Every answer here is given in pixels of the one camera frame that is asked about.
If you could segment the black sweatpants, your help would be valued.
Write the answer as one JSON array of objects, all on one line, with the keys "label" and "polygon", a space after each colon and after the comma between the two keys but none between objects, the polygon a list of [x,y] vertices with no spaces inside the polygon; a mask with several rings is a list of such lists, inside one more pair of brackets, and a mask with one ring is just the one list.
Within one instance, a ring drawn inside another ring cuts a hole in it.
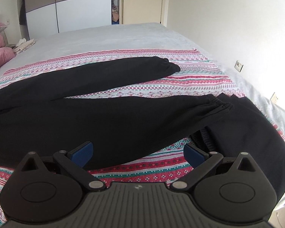
[{"label": "black sweatpants", "polygon": [[125,58],[57,70],[0,89],[0,166],[26,153],[50,156],[93,144],[87,170],[138,160],[230,112],[213,95],[84,99],[82,95],[158,80],[180,71],[159,57]]}]

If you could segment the cream bedroom door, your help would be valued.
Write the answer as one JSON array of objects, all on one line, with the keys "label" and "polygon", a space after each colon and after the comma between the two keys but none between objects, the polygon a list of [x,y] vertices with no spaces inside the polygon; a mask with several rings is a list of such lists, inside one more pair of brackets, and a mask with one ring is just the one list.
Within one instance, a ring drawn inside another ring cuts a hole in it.
[{"label": "cream bedroom door", "polygon": [[120,0],[120,23],[167,25],[169,0]]}]

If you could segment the black folded garment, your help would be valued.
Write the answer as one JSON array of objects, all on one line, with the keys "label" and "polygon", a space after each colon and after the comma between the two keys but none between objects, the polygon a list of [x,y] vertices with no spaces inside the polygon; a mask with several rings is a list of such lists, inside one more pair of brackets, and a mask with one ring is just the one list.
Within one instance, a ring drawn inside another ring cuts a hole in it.
[{"label": "black folded garment", "polygon": [[218,99],[233,109],[222,119],[191,135],[204,152],[217,151],[225,157],[249,153],[272,184],[278,199],[285,193],[285,142],[276,128],[247,98],[220,94]]}]

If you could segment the patterned red green blanket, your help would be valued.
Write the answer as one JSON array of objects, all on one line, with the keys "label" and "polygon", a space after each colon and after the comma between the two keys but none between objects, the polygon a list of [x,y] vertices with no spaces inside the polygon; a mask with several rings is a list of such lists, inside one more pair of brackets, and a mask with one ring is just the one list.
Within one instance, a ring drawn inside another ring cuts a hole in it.
[{"label": "patterned red green blanket", "polygon": [[270,227],[285,140],[196,49],[88,52],[0,75],[6,227]]}]

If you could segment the grey bed sheet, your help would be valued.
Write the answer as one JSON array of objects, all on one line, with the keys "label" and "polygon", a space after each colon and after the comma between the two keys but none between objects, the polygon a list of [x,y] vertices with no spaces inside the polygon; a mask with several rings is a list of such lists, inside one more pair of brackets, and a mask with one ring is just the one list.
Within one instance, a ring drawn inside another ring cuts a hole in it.
[{"label": "grey bed sheet", "polygon": [[[226,67],[204,49],[179,33],[156,23],[114,25],[83,29],[36,40],[34,46],[0,68],[0,89],[21,79],[52,70],[65,69],[111,59],[159,56],[181,65],[181,72],[171,80],[155,84],[136,84],[116,88],[88,98],[123,96],[168,97],[172,95],[237,95],[247,96],[276,127],[285,141],[285,111],[272,104],[247,80]],[[96,176],[112,181],[154,182],[173,180],[192,167],[181,153],[189,139],[134,162],[107,169],[94,170]],[[0,191],[14,167],[0,166]]]}]

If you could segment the folded beige cloth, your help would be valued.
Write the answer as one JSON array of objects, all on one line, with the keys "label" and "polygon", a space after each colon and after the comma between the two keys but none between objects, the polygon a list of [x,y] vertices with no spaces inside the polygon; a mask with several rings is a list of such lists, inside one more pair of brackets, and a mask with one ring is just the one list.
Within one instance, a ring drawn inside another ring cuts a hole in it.
[{"label": "folded beige cloth", "polygon": [[13,52],[15,54],[20,54],[21,52],[24,52],[28,48],[33,46],[34,44],[35,44],[35,40],[34,39],[31,39],[31,40],[26,40],[25,38],[20,39],[19,42],[13,48]]}]

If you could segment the white grey sliding wardrobe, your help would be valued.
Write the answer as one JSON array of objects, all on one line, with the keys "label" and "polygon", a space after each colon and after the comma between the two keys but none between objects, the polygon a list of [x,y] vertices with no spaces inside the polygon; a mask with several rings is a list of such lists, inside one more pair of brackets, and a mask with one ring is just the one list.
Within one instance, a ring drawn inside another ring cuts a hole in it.
[{"label": "white grey sliding wardrobe", "polygon": [[110,25],[112,0],[25,0],[31,39]]}]

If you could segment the wall power socket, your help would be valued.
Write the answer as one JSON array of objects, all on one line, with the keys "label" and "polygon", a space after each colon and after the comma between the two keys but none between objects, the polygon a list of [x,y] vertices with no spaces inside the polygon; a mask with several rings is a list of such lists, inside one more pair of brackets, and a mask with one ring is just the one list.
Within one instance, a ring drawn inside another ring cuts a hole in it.
[{"label": "wall power socket", "polygon": [[241,72],[242,71],[242,68],[243,68],[243,64],[240,63],[238,60],[236,61],[235,63],[235,69],[238,71],[238,72]]}]

